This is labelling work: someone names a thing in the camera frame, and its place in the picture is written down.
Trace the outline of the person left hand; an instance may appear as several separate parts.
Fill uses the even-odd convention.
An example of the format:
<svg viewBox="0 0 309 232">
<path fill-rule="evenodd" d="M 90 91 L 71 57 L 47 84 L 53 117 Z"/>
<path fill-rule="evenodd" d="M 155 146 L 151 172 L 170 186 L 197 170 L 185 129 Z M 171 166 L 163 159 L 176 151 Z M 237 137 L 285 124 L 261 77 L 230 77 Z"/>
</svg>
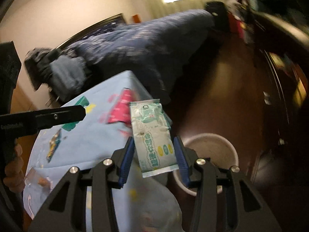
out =
<svg viewBox="0 0 309 232">
<path fill-rule="evenodd" d="M 24 161 L 22 147 L 19 143 L 15 145 L 16 157 L 5 167 L 4 185 L 13 193 L 21 193 L 25 187 L 25 175 L 23 173 Z"/>
</svg>

